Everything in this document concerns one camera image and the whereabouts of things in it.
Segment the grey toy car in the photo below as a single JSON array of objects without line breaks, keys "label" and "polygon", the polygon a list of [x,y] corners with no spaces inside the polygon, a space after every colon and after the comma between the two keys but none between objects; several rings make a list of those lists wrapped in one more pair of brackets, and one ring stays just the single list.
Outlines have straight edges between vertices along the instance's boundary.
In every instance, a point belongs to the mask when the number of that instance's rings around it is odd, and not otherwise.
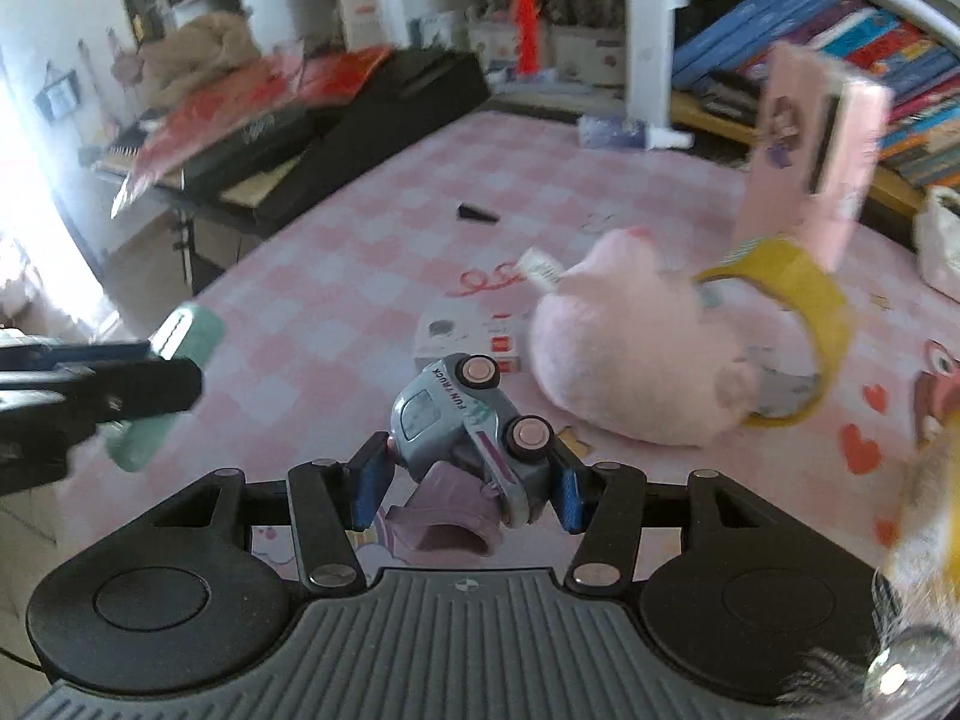
[{"label": "grey toy car", "polygon": [[386,515],[407,550],[489,556],[503,528],[534,523],[547,504],[553,427],[512,405],[490,356],[428,364],[397,395],[389,434],[416,483]]}]

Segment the pink plush toy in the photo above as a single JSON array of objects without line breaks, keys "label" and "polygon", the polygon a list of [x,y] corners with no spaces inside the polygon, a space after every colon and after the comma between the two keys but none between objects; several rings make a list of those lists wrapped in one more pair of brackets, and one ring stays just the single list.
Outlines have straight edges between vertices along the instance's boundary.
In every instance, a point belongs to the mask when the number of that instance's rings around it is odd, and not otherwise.
[{"label": "pink plush toy", "polygon": [[647,444],[703,447],[758,405],[736,330],[636,227],[606,232],[542,294],[527,349],[551,405]]}]

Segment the mint green small device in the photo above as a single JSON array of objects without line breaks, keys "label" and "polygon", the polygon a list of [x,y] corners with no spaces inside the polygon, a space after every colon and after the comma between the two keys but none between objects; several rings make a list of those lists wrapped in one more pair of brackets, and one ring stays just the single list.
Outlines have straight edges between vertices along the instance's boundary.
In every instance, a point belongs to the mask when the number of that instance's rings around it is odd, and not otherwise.
[{"label": "mint green small device", "polygon": [[139,401],[104,429],[106,449],[124,472],[141,472],[166,442],[172,424],[203,392],[203,369],[224,339],[226,325],[212,309],[184,302],[149,339],[149,355],[133,393]]}]

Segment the small white red box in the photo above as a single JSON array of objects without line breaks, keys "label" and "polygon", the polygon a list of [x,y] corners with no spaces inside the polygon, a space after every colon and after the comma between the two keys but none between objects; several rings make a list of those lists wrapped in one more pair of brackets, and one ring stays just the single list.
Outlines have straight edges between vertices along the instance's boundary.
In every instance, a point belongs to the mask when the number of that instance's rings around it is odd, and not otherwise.
[{"label": "small white red box", "polygon": [[521,372],[527,349],[527,317],[439,307],[421,316],[413,360],[425,367],[454,353],[493,359],[501,372]]}]

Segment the yellow tape roll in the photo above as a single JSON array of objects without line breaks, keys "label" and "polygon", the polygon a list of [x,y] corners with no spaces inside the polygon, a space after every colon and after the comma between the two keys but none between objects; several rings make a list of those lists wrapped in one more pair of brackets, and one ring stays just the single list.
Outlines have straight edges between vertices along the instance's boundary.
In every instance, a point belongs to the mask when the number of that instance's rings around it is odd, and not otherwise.
[{"label": "yellow tape roll", "polygon": [[794,314],[817,365],[807,377],[776,371],[778,403],[760,400],[745,422],[752,427],[788,427],[807,418],[825,400],[850,351],[854,312],[832,273],[786,238],[758,238],[740,244],[718,265],[693,277],[698,286],[743,281],[781,312]]}]

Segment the pink checkered tablecloth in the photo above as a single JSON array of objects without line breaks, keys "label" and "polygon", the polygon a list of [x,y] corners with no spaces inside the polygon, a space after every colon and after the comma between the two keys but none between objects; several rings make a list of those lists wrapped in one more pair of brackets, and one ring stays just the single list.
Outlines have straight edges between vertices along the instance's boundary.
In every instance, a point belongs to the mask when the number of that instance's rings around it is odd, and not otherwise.
[{"label": "pink checkered tablecloth", "polygon": [[[682,153],[590,151],[569,125],[480,112],[412,146],[257,247],[203,294],[226,325],[194,411],[144,470],[98,445],[60,488],[65,541],[81,550],[205,473],[277,479],[345,458],[386,426],[415,377],[413,337],[436,307],[527,312],[512,274],[524,250],[577,262],[602,232],[640,227],[670,268],[722,259],[743,193],[739,171]],[[500,222],[469,223],[470,203]],[[858,229],[839,267],[856,336],[830,396],[786,429],[745,427],[706,449],[623,442],[587,426],[596,460],[654,481],[715,468],[878,562],[892,541],[914,454],[911,392],[926,348],[958,344],[958,309],[918,277],[913,255]]]}]

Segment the red gift bag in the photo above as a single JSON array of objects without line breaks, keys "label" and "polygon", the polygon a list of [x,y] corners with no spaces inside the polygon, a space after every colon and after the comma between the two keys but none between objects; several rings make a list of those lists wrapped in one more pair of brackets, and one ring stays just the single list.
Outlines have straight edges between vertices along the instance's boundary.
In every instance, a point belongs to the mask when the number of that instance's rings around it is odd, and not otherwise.
[{"label": "red gift bag", "polygon": [[352,103],[394,54],[389,44],[317,57],[288,49],[192,91],[133,151],[110,214],[119,216],[167,174],[182,174],[192,156],[265,112],[290,104],[327,110]]}]

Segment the small black wedge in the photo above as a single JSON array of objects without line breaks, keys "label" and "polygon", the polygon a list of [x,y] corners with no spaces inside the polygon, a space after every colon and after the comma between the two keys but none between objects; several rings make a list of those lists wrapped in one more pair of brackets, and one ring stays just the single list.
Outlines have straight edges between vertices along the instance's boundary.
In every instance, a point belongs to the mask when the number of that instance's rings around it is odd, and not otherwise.
[{"label": "small black wedge", "polygon": [[471,205],[470,203],[461,203],[457,207],[457,218],[462,221],[468,221],[469,223],[489,224],[490,226],[500,222],[500,215],[498,215],[498,213],[485,210],[485,208],[480,208],[480,206]]}]

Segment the yellow cardboard box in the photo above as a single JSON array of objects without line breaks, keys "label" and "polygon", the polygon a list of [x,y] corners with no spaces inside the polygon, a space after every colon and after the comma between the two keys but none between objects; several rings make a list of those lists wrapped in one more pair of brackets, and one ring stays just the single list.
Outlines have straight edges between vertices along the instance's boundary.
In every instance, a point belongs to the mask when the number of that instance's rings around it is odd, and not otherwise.
[{"label": "yellow cardboard box", "polygon": [[958,415],[910,466],[884,572],[910,621],[958,629]]}]

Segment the beige plush cloth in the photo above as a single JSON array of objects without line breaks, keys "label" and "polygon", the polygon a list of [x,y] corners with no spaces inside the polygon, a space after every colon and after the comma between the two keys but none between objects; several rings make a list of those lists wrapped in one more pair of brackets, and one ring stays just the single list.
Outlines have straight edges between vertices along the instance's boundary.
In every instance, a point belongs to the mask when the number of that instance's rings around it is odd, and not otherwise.
[{"label": "beige plush cloth", "polygon": [[149,107],[168,110],[187,94],[260,57],[247,18],[213,11],[140,47]]}]

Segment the black long box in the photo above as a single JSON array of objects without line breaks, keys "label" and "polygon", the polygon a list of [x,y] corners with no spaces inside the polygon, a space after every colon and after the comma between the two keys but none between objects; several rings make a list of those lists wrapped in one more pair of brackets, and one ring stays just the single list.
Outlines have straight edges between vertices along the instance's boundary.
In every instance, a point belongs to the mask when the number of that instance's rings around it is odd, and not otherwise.
[{"label": "black long box", "polygon": [[296,158],[316,138],[324,115],[290,104],[251,119],[228,137],[192,156],[182,166],[182,190],[215,197],[259,172]]}]

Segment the blue spray bottle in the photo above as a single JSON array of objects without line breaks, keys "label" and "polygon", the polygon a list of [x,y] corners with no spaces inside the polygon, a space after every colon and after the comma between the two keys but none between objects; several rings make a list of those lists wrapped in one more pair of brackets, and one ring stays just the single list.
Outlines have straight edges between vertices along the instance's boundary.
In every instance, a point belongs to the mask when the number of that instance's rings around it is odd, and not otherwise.
[{"label": "blue spray bottle", "polygon": [[600,115],[581,115],[578,119],[578,137],[579,145],[592,149],[686,151],[695,143],[692,133],[679,132],[669,127],[656,127],[625,117]]}]

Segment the white quilted mini bag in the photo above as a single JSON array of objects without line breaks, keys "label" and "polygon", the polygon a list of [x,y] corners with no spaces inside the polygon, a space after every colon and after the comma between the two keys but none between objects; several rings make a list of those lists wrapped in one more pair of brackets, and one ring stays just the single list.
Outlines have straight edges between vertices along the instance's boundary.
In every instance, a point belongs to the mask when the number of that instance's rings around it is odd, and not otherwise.
[{"label": "white quilted mini bag", "polygon": [[923,210],[914,216],[913,239],[921,280],[960,302],[960,218],[955,190],[940,185],[928,190]]}]

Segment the white pen holder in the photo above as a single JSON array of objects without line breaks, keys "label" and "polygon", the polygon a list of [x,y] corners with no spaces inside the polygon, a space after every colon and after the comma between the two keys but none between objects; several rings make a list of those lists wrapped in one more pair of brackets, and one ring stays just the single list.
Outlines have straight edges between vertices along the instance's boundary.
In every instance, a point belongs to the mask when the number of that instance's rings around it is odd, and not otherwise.
[{"label": "white pen holder", "polygon": [[[516,26],[475,21],[470,23],[467,34],[470,48],[485,70],[516,64],[519,57]],[[539,57],[542,67],[555,68],[563,80],[599,88],[623,88],[626,83],[623,31],[542,25]]]}]

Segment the red tassel ornament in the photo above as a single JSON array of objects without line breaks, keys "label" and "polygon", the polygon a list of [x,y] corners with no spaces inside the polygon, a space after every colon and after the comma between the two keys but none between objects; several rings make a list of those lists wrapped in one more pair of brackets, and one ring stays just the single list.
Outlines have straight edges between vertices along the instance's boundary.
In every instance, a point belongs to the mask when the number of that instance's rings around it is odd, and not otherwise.
[{"label": "red tassel ornament", "polygon": [[514,23],[517,29],[517,75],[535,76],[540,71],[537,0],[514,0]]}]

